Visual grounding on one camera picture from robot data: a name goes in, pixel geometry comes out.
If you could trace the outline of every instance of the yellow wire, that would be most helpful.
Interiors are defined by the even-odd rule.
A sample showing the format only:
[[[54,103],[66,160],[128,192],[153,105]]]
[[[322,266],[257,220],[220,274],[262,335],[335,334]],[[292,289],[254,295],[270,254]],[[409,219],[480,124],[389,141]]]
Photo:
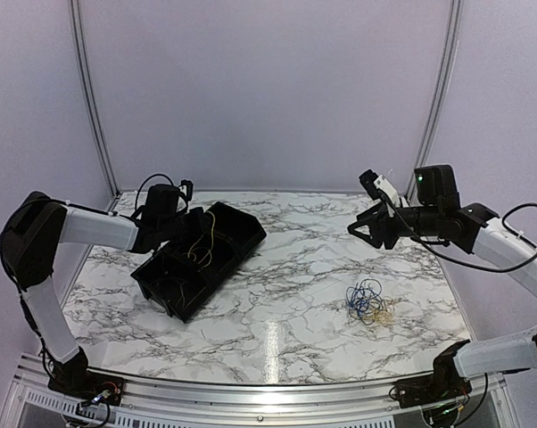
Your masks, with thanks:
[[[213,253],[212,253],[212,250],[213,250],[213,246],[215,244],[214,242],[214,237],[215,237],[215,234],[214,234],[214,230],[215,230],[215,221],[217,221],[215,219],[215,214],[213,214],[212,212],[210,211],[205,211],[206,214],[209,214],[213,217],[213,221],[211,223],[211,247],[207,250],[207,252],[205,253],[205,255],[203,256],[203,258],[201,260],[199,260],[197,262],[198,265],[201,265],[205,259],[207,259],[207,257],[209,257],[209,263],[207,263],[205,266],[202,266],[201,269],[203,268],[206,268],[208,267],[211,262],[213,261]],[[190,259],[190,256],[193,257],[192,261],[197,261],[197,254],[194,253],[194,248],[195,248],[195,245],[197,245],[201,240],[202,238],[204,237],[204,235],[201,235],[199,237],[199,239],[197,241],[195,241],[195,243],[191,246],[191,248],[189,249],[189,251],[186,253],[186,256]]]

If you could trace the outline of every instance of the tangled wires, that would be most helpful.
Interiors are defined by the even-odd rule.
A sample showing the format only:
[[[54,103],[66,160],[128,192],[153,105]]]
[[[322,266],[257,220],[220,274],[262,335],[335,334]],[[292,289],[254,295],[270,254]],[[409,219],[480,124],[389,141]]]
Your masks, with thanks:
[[[364,325],[390,324],[395,313],[395,302],[389,297],[381,297],[381,293],[381,283],[371,278],[348,287],[346,304],[350,317],[360,320]]]
[[[191,246],[191,248],[189,249],[189,251],[185,254],[187,256],[188,259],[196,262],[198,265],[201,265],[201,269],[203,268],[206,268],[208,267],[211,262],[213,261],[213,253],[211,252],[213,250],[213,246],[214,246],[214,243],[213,240],[214,240],[214,231],[215,231],[215,214],[213,214],[212,212],[210,211],[206,211],[205,214],[209,214],[211,217],[212,217],[212,222],[211,222],[211,246],[210,248],[205,248],[205,247],[197,247],[197,244],[203,239],[203,235],[201,235],[201,237]],[[199,250],[205,250],[205,255],[199,260],[199,257],[197,257],[197,254],[195,253],[196,251],[199,251]]]

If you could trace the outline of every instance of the black cable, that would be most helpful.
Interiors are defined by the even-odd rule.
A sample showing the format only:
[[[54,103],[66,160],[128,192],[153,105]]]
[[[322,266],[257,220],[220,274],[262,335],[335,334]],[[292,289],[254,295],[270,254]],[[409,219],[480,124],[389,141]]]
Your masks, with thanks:
[[[501,223],[502,223],[502,226],[507,229],[511,234],[513,235],[519,235],[519,233],[513,229],[512,227],[510,227],[509,225],[507,225],[507,218],[509,216],[511,216],[512,214],[514,214],[515,212],[521,210],[522,208],[528,208],[528,207],[534,207],[534,208],[537,208],[537,203],[534,203],[534,202],[528,202],[528,203],[523,203],[522,205],[518,205],[517,207],[513,208],[512,210],[510,210],[509,212],[507,212],[504,217],[502,218],[501,220]],[[528,239],[526,236],[524,235],[520,235],[518,236],[522,241],[524,241],[525,243],[527,243],[528,245],[530,245],[531,247],[533,247],[534,249],[537,248],[537,245],[536,243],[534,243],[534,241]]]
[[[408,223],[405,221],[405,219],[401,216],[401,214],[398,212],[397,208],[395,207],[395,205],[393,205],[393,202],[392,200],[389,198],[389,196],[382,190],[379,190],[378,189],[378,192],[380,194],[380,196],[382,196],[382,200],[387,203],[390,208],[395,212],[395,215],[400,219],[401,223],[411,232],[411,235],[413,237],[415,237],[418,242],[423,245],[423,247],[425,247],[426,250],[428,250],[429,252],[431,252],[434,256],[437,256],[443,260],[447,260],[451,263],[455,263],[456,265],[460,265],[460,266],[464,266],[465,268],[472,268],[472,269],[476,269],[476,270],[482,270],[484,272],[491,272],[493,274],[507,274],[509,272],[513,272],[519,268],[523,268],[524,266],[532,263],[533,261],[535,261],[537,259],[537,253],[534,254],[532,257],[530,257],[529,259],[526,259],[525,261],[523,261],[522,263],[519,263],[515,266],[512,266],[512,267],[506,267],[504,269],[497,269],[497,268],[494,268],[494,267],[486,267],[486,266],[480,266],[480,265],[474,265],[472,263],[467,263],[465,261],[462,261],[462,260],[457,260],[457,259],[454,259],[452,257],[449,257],[449,256],[446,256],[444,254],[441,254],[440,252],[438,251],[435,251],[434,249],[432,249],[429,245],[427,245],[425,242],[423,242],[423,240],[421,239],[421,236],[419,236],[409,225]],[[517,207],[515,207],[513,210],[513,212],[515,212],[516,210],[520,210],[521,207],[523,208],[522,205],[519,205]]]
[[[106,417],[98,425],[90,425],[91,424],[90,422],[85,423],[85,424],[80,424],[80,423],[77,423],[77,422],[67,421],[66,417],[64,417],[64,415],[62,415],[62,419],[64,419],[64,422],[66,422],[67,424],[72,424],[72,426],[77,427],[77,428],[78,427],[103,428],[104,426],[106,426],[106,424],[108,424],[108,421],[110,421],[110,416],[112,415],[112,410],[110,409],[110,404],[108,404],[108,401],[106,401],[106,399],[100,398],[100,401],[103,402],[106,405]]]
[[[484,403],[484,399],[486,398],[486,393],[488,392],[489,390],[489,375],[487,375],[486,373],[484,374],[484,392],[483,392],[483,396],[481,397],[481,400],[479,401],[479,403],[476,405],[475,409],[469,413],[467,415],[467,417],[465,419],[463,419],[462,421],[460,422],[457,422],[455,424],[455,426],[460,426],[462,424],[464,424],[466,421],[468,421],[476,412],[479,408],[481,408],[481,406],[483,405]]]
[[[169,181],[169,183],[171,185],[174,185],[173,184],[173,180],[171,178],[169,178],[169,176],[167,176],[166,174],[162,174],[161,172],[157,172],[155,174],[151,174],[147,179],[144,180],[144,182],[138,187],[137,189],[137,193],[136,193],[136,202],[134,203],[134,211],[137,211],[137,200],[138,198],[140,197],[140,192],[142,192],[142,189],[144,188],[145,184],[150,181],[152,178],[156,178],[156,177],[163,177],[165,178],[166,180]]]

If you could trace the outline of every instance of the gray marble veining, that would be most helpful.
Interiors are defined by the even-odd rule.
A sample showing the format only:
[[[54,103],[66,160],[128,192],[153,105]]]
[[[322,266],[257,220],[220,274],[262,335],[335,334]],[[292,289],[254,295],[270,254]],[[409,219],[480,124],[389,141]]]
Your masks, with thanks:
[[[133,211],[126,193],[117,210]],[[376,250],[346,227],[371,201],[322,193],[196,193],[255,215],[267,238],[184,325],[145,300],[130,273],[149,255],[94,247],[64,307],[90,364],[215,383],[331,383],[407,375],[468,338],[434,257],[408,239]],[[348,316],[349,286],[375,278],[390,325]]]

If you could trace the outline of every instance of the white wall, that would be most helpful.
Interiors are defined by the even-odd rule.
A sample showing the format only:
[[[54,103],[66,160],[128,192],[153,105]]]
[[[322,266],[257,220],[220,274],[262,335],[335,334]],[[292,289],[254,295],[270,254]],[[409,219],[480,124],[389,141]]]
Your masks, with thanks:
[[[118,182],[405,190],[433,98],[448,1],[84,2]]]
[[[537,202],[537,1],[465,2],[429,163],[453,166],[463,204],[504,214]],[[537,241],[537,212],[511,223]],[[478,339],[537,324],[537,300],[508,276],[445,267]],[[522,426],[537,427],[537,371],[508,376],[508,384]]]
[[[81,94],[66,2],[0,2],[0,231],[32,190],[105,207],[110,195]],[[61,248],[65,284],[81,246]],[[0,411],[21,352],[37,341],[0,266]]]

